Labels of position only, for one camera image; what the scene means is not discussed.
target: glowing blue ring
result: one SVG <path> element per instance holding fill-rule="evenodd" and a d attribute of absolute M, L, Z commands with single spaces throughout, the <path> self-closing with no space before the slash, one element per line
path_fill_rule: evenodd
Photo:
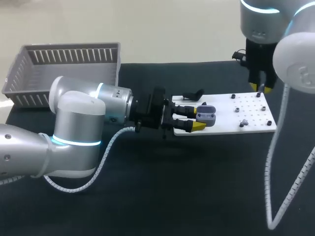
<path fill-rule="evenodd" d="M 279 13 L 279 10 L 273 9 L 273 8 L 270 8 L 270 9 L 260 9 L 260 8 L 256 8 L 256 7 L 250 6 L 250 5 L 248 5 L 246 2 L 244 2 L 244 0 L 241 0 L 241 3 L 242 3 L 246 8 L 248 8 L 249 10 L 254 11 L 254 12 L 258 12 L 258 13 L 262 13 L 262 14 L 275 14 L 275 13 Z"/>
<path fill-rule="evenodd" d="M 308 3 L 308 4 L 304 5 L 304 6 L 302 6 L 300 9 L 298 9 L 297 12 L 296 12 L 294 15 L 296 15 L 296 14 L 299 13 L 300 11 L 304 10 L 305 8 L 308 8 L 308 7 L 314 6 L 314 5 L 315 5 L 315 1 L 312 1 L 312 2 L 310 2 L 310 3 Z"/>
<path fill-rule="evenodd" d="M 69 140 L 60 139 L 60 138 L 56 137 L 55 135 L 53 135 L 53 139 L 60 142 L 60 143 L 63 143 L 63 144 L 76 145 L 76 146 L 96 146 L 96 145 L 100 144 L 100 141 L 95 142 L 95 143 L 73 142 L 73 141 L 69 141 Z"/>
<path fill-rule="evenodd" d="M 97 90 L 96 90 L 96 92 L 95 92 L 94 98 L 98 98 L 100 88 L 102 87 L 103 84 L 104 84 L 104 83 L 100 83 L 100 84 L 98 85 Z"/>

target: white floor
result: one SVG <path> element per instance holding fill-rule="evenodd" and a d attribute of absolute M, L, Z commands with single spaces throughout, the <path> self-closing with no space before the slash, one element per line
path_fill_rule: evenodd
<path fill-rule="evenodd" d="M 0 0 L 0 29 L 0 88 L 23 44 L 118 41 L 122 63 L 230 60 L 245 46 L 239 0 Z"/>

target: robotic arm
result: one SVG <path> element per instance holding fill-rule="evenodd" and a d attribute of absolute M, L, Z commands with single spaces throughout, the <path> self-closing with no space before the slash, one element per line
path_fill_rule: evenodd
<path fill-rule="evenodd" d="M 249 69 L 255 90 L 264 72 L 265 92 L 279 77 L 296 90 L 315 93 L 315 1 L 241 0 L 241 29 L 246 54 L 233 58 Z"/>
<path fill-rule="evenodd" d="M 60 76 L 52 84 L 49 106 L 56 116 L 52 137 L 0 124 L 0 174 L 82 178 L 95 171 L 104 122 L 187 132 L 206 124 L 173 119 L 174 113 L 195 118 L 194 107 L 175 107 L 164 88 L 138 100 L 128 88 L 109 86 Z"/>

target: mounting hole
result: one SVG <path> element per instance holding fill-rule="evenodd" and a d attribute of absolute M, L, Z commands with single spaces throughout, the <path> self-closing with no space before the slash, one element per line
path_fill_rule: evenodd
<path fill-rule="evenodd" d="M 11 159 L 11 156 L 10 156 L 9 154 L 4 155 L 4 160 L 5 160 L 5 161 L 8 161 L 8 160 L 10 160 L 10 159 Z"/>

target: black table surface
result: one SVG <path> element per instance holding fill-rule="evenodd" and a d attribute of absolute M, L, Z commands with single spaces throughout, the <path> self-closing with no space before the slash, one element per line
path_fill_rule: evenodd
<path fill-rule="evenodd" d="M 168 94 L 250 92 L 236 62 L 122 64 L 119 86 L 134 95 L 165 86 Z M 266 98 L 278 119 L 283 84 Z M 314 145 L 314 96 L 291 91 L 272 168 L 278 211 Z M 53 134 L 47 109 L 16 109 L 8 124 Z M 104 127 L 101 154 L 121 127 Z M 315 172 L 274 231 L 267 229 L 264 165 L 271 133 L 174 137 L 143 128 L 113 145 L 94 185 L 80 194 L 56 191 L 43 178 L 1 186 L 0 235 L 303 235 L 315 232 Z M 65 187 L 88 181 L 54 178 Z"/>

